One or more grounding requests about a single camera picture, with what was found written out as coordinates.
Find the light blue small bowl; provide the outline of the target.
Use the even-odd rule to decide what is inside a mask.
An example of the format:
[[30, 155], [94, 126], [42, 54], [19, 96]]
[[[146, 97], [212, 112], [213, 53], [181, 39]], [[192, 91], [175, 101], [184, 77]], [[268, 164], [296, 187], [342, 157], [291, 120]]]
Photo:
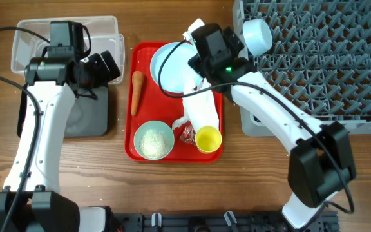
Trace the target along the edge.
[[255, 57], [264, 54], [272, 47], [271, 30], [263, 19], [244, 22], [243, 38], [248, 51]]

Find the orange carrot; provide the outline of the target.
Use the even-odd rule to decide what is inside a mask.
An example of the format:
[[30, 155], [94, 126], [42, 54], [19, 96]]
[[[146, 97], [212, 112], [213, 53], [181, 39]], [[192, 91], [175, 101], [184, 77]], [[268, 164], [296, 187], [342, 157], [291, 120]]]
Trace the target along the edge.
[[135, 116], [138, 110], [144, 75], [140, 71], [133, 72], [132, 75], [132, 96], [131, 96], [131, 115]]

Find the white paper towel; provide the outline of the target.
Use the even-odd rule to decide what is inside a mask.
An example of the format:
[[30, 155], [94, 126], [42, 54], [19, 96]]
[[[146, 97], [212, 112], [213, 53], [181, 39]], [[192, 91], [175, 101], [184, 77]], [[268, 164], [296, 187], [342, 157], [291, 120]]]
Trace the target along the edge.
[[190, 122], [195, 132], [198, 132], [199, 129], [205, 126], [219, 130], [220, 120], [217, 114], [213, 92], [207, 90], [195, 94], [198, 90], [211, 87], [211, 84], [207, 82], [207, 79], [203, 79], [196, 90], [194, 90], [195, 87], [193, 81], [188, 80], [185, 82], [183, 93], [193, 93], [194, 95], [182, 99], [184, 114], [172, 123], [171, 129], [174, 130]]

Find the green bowl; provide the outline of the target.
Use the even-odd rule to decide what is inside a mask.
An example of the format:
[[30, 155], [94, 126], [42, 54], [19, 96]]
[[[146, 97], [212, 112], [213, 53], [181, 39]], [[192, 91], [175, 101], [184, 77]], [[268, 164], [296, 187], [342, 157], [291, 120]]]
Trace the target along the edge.
[[168, 156], [174, 145], [175, 145], [175, 136], [174, 136], [174, 133], [172, 131], [172, 129], [164, 122], [162, 121], [148, 121], [148, 122], [145, 122], [143, 123], [139, 128], [138, 130], [135, 132], [135, 136], [134, 136], [134, 139], [133, 139], [133, 142], [134, 142], [134, 145], [135, 145], [135, 150], [137, 151], [137, 153], [142, 157], [142, 158], [145, 158], [145, 156], [143, 156], [142, 152], [140, 151], [140, 140], [142, 138], [142, 136], [145, 134], [145, 132], [147, 130], [157, 130], [157, 131], [160, 131], [162, 132], [170, 141], [171, 143], [171, 148], [170, 148], [170, 151], [167, 155], [165, 155], [164, 157]]

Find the red wrapper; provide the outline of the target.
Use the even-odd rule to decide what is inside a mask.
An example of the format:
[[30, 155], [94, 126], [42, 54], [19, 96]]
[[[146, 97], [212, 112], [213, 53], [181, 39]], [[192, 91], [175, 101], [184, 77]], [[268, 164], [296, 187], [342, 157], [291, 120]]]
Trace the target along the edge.
[[185, 144], [195, 145], [195, 130], [191, 124], [188, 124], [184, 127], [181, 135], [180, 140]]

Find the pile of white rice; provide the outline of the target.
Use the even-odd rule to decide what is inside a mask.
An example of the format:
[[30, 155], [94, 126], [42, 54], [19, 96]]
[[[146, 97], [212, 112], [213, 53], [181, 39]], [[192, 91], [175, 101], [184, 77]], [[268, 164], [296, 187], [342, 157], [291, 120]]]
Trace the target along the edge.
[[169, 139], [157, 130], [147, 130], [140, 140], [140, 151], [147, 159], [161, 159], [169, 153], [170, 148]]

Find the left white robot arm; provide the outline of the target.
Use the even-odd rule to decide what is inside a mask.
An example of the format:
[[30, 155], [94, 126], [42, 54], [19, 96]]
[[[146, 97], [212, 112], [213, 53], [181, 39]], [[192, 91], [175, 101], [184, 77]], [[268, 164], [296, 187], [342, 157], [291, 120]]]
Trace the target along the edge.
[[122, 231], [108, 206], [80, 207], [59, 187], [65, 136], [108, 129], [108, 84], [121, 72], [110, 52], [91, 52], [87, 27], [52, 21], [39, 57], [24, 70], [24, 119], [13, 166], [0, 191], [0, 231]]

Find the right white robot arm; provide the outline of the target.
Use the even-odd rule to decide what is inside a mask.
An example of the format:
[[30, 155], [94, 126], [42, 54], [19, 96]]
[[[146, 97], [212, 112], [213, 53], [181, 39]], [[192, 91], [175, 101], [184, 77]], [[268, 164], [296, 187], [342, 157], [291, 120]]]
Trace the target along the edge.
[[253, 63], [238, 54], [244, 45], [229, 27], [197, 19], [183, 34], [197, 55], [189, 65], [223, 93], [255, 115], [289, 152], [288, 182], [292, 190], [282, 215], [291, 229], [304, 230], [339, 191], [354, 203], [347, 184], [356, 167], [347, 129], [335, 121], [323, 124], [277, 92]]

